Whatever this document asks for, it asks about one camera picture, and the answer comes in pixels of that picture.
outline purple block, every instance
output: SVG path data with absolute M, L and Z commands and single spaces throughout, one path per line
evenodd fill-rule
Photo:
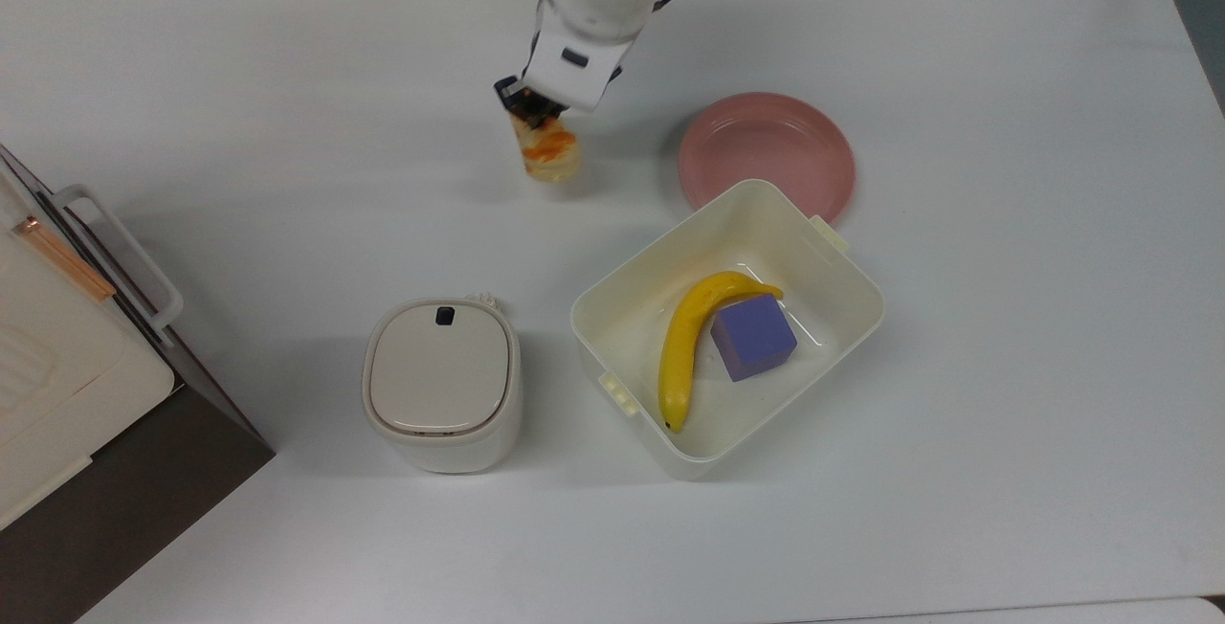
M 772 294 L 720 309 L 710 336 L 733 382 L 783 365 L 795 351 L 795 333 Z

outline banana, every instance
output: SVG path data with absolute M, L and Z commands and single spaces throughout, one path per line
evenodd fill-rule
M 664 351 L 659 358 L 659 411 L 664 425 L 680 433 L 688 416 L 690 394 L 693 389 L 693 358 L 697 340 L 702 335 L 706 319 L 724 303 L 747 299 L 758 294 L 783 298 L 778 287 L 763 284 L 735 271 L 715 272 L 701 280 L 685 294 L 664 337 Z

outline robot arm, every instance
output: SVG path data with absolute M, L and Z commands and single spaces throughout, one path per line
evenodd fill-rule
M 658 0 L 540 0 L 522 78 L 496 85 L 502 103 L 538 127 L 567 107 L 593 110 Z

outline plate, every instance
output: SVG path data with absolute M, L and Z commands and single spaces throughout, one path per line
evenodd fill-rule
M 833 121 L 778 93 L 709 105 L 681 141 L 680 178 L 695 210 L 745 179 L 774 184 L 804 215 L 835 222 L 855 189 L 855 158 Z

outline white table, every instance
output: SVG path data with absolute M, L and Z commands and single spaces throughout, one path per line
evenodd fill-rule
M 109 199 L 279 456 L 88 622 L 771 622 L 1225 592 L 1225 121 L 1171 0 L 676 0 L 587 174 L 490 85 L 534 0 L 0 0 L 0 139 Z M 709 482 L 583 380 L 573 299 L 686 215 L 679 136 L 839 123 L 884 325 Z M 527 407 L 496 472 L 359 405 L 399 302 L 489 291 Z

